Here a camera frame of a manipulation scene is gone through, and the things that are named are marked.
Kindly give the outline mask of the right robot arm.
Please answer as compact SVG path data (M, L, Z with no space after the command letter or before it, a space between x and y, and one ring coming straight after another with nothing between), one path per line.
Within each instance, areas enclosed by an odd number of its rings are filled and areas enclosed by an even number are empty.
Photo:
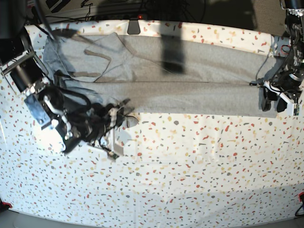
M129 99L116 104L93 102L83 93L68 90L48 71L35 53L24 27L0 39L0 66L25 96L25 104L41 129L54 131L63 154L80 143L99 145L115 161L124 149L115 141L115 131L127 122Z

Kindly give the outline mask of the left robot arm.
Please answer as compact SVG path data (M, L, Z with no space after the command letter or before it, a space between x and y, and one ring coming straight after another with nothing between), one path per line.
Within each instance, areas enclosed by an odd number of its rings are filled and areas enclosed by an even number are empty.
M290 115L300 112L300 88L304 81L304 2L302 0L281 0L285 10L285 29L290 36L290 48L281 66L268 79L257 84L263 89L260 107L263 112L270 111L271 103L281 113L288 110Z

